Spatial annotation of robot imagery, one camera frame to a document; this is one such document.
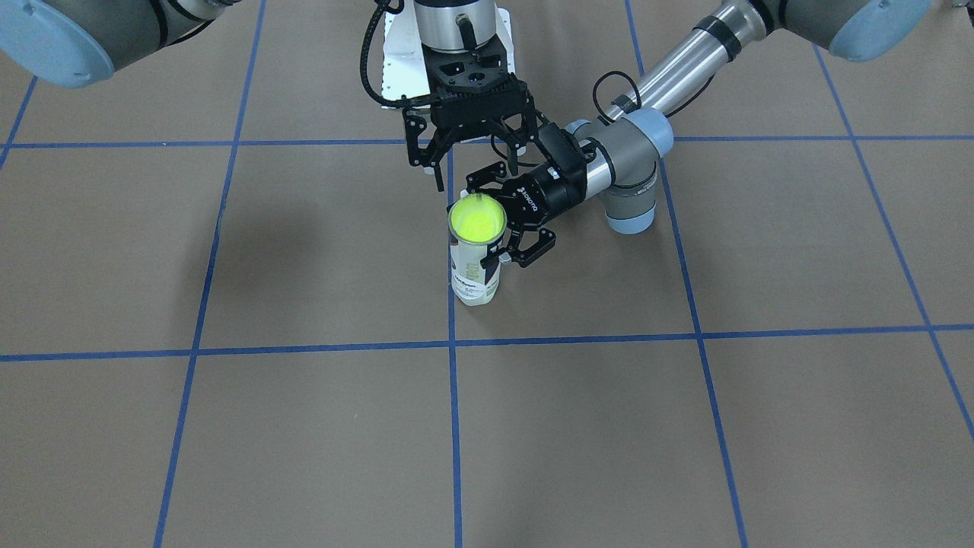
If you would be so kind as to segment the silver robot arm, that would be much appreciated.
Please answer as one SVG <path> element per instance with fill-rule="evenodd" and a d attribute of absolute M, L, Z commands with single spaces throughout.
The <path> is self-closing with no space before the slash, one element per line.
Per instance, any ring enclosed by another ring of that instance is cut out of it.
<path fill-rule="evenodd" d="M 555 245 L 551 222 L 599 199 L 609 227 L 639 234 L 655 220 L 660 161 L 678 116 L 751 46 L 788 33 L 832 56 L 869 62 L 899 45 L 928 1 L 721 1 L 630 89 L 587 119 L 539 120 L 540 165 L 514 174 L 497 163 L 470 174 L 450 209 L 460 266 L 522 267 Z"/>
<path fill-rule="evenodd" d="M 234 1 L 4 1 L 2 52 L 46 83 L 82 89 L 220 27 Z M 516 74 L 495 1 L 375 1 L 358 53 L 366 96 L 401 116 L 407 161 L 432 176 L 454 145 L 491 140 L 517 170 L 543 115 Z"/>

